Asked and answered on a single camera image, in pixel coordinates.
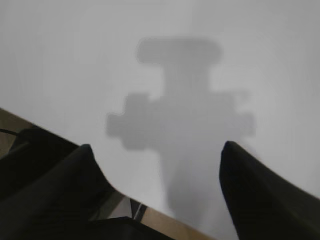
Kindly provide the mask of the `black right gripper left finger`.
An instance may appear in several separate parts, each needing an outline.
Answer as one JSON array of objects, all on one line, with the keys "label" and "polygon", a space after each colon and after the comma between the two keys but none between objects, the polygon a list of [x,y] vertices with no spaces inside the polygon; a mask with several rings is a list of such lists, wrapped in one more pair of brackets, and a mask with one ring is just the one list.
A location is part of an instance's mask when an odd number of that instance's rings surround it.
[{"label": "black right gripper left finger", "polygon": [[84,144],[0,203],[2,240],[78,239],[115,189]]}]

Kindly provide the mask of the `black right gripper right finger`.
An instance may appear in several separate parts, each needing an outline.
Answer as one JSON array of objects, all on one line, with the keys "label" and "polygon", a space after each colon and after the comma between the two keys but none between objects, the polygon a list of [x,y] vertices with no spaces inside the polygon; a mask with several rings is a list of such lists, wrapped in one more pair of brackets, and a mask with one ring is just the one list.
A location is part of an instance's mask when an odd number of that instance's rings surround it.
[{"label": "black right gripper right finger", "polygon": [[219,183],[240,240],[318,240],[320,200],[234,141],[221,151]]}]

